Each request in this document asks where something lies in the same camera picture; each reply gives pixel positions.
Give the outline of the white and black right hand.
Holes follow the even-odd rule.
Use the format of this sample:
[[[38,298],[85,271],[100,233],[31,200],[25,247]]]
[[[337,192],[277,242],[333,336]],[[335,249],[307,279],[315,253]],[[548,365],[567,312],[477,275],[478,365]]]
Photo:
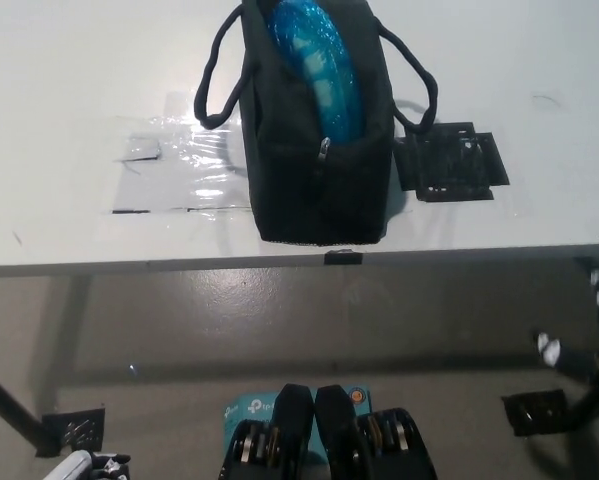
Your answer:
[[[599,323],[599,264],[593,264],[589,271]],[[593,383],[599,374],[599,353],[568,347],[542,330],[535,330],[532,338],[542,363],[560,374],[584,383]]]

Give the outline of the white and black left hand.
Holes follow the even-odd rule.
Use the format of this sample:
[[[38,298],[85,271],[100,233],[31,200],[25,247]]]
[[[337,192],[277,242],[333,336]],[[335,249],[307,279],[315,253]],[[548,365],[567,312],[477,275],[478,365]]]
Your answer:
[[[125,454],[77,450],[53,468],[44,480],[128,480],[130,460]]]

